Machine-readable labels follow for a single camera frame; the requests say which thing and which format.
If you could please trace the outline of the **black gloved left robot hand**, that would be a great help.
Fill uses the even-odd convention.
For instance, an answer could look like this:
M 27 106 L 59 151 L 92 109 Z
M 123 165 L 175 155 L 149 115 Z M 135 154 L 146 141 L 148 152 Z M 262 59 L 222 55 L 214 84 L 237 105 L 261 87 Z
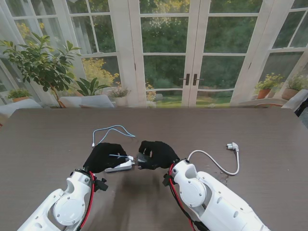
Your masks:
M 101 173 L 125 163 L 127 154 L 120 144 L 99 143 L 94 147 L 83 168 L 86 172 Z

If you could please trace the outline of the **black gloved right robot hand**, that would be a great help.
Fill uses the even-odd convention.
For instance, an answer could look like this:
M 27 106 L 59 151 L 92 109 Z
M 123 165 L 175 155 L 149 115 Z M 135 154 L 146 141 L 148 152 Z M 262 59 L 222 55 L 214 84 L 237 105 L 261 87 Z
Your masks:
M 146 162 L 139 162 L 139 169 L 167 169 L 180 159 L 171 146 L 162 141 L 142 141 L 139 153 L 149 157 Z

